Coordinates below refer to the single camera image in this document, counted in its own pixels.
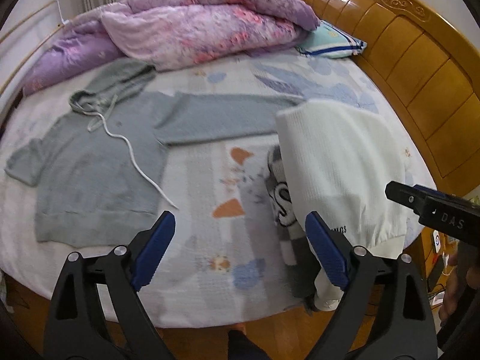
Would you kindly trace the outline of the right hand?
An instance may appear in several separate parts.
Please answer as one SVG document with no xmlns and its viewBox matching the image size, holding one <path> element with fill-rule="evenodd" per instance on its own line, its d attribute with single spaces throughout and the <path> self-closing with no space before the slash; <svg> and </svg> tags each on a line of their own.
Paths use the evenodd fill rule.
<svg viewBox="0 0 480 360">
<path fill-rule="evenodd" d="M 458 252 L 454 252 L 449 256 L 448 267 L 450 267 L 450 275 L 446 283 L 445 294 L 442 306 L 439 308 L 440 326 L 443 327 L 448 318 L 456 311 L 460 296 L 460 284 L 457 277 Z"/>
</svg>

